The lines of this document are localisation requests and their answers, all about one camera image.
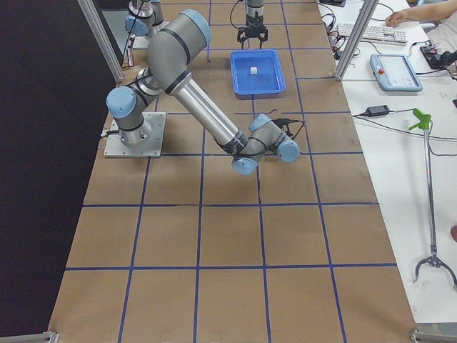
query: human arm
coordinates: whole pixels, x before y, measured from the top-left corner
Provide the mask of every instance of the human arm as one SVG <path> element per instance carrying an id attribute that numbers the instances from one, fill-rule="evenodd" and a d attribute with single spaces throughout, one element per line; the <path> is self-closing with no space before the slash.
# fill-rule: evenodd
<path id="1" fill-rule="evenodd" d="M 398 26 L 405 20 L 438 21 L 448 18 L 457 11 L 457 0 L 447 0 L 436 4 L 424 4 L 403 11 L 394 12 L 386 18 L 387 26 Z"/>

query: person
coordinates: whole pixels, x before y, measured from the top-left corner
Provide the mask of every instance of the person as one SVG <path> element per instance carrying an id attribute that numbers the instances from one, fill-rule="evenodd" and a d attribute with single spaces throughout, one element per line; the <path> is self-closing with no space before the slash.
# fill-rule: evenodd
<path id="1" fill-rule="evenodd" d="M 427 32 L 427 37 L 441 53 L 457 50 L 457 0 L 424 4 L 392 13 L 386 18 L 386 26 L 397 27 L 405 20 L 443 21 Z"/>

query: white keyboard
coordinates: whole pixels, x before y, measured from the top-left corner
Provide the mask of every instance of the white keyboard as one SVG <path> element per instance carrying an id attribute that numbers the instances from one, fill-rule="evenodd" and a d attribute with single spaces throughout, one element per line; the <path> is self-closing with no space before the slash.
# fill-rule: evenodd
<path id="1" fill-rule="evenodd" d="M 338 24 L 336 30 L 340 36 L 349 37 L 353 27 L 354 24 Z M 406 38 L 405 31 L 396 30 L 387 26 L 367 26 L 361 41 L 405 46 L 408 39 Z"/>

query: dark background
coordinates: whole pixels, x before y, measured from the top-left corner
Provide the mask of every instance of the dark background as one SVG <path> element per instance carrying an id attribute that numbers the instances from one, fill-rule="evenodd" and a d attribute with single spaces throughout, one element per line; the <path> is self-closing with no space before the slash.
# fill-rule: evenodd
<path id="1" fill-rule="evenodd" d="M 0 9 L 6 337 L 48 329 L 115 81 L 77 0 L 2 1 Z"/>

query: industrial robot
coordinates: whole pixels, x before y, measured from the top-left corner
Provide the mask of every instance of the industrial robot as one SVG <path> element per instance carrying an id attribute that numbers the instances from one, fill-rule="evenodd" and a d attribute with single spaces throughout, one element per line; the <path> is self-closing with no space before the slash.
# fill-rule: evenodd
<path id="1" fill-rule="evenodd" d="M 232 167 L 240 174 L 251 174 L 261 157 L 269 151 L 285 162 L 298 158 L 298 144 L 268 116 L 255 116 L 249 125 L 251 135 L 247 136 L 193 79 L 187 66 L 211 40 L 209 25 L 199 12 L 186 9 L 165 27 L 154 31 L 154 27 L 164 20 L 158 1 L 136 0 L 129 8 L 131 13 L 139 13 L 136 21 L 146 23 L 143 32 L 150 35 L 149 67 L 138 73 L 134 83 L 113 89 L 106 98 L 123 144 L 148 144 L 153 128 L 145 120 L 143 111 L 165 92 L 175 96 L 211 133 L 219 146 L 233 156 Z M 126 23 L 133 25 L 131 20 L 128 18 Z"/>

